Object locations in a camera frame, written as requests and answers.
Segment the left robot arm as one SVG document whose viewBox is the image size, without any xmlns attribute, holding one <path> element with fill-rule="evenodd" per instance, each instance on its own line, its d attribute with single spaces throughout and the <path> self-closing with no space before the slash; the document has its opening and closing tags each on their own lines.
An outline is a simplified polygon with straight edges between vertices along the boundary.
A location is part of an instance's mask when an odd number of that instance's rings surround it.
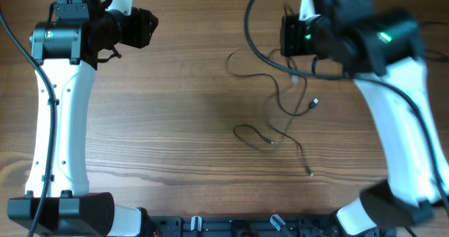
<svg viewBox="0 0 449 237">
<path fill-rule="evenodd" d="M 34 28 L 25 57 L 39 87 L 34 159 L 25 193 L 8 201 L 10 220 L 31 236 L 160 235 L 143 208 L 93 193 L 86 170 L 88 103 L 99 52 L 144 48 L 159 21 L 133 0 L 55 0 Z"/>
</svg>

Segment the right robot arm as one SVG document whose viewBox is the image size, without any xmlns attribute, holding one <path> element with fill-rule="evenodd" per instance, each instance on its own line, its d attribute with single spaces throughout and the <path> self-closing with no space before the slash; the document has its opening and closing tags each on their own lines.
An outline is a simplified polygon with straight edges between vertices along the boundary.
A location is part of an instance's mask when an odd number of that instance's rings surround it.
<svg viewBox="0 0 449 237">
<path fill-rule="evenodd" d="M 361 91 L 387 161 L 388 177 L 337 211 L 343 232 L 410 227 L 448 205 L 448 162 L 427 93 L 420 26 L 411 13 L 376 13 L 372 0 L 301 0 L 283 29 L 285 55 L 316 55 L 343 66 Z"/>
</svg>

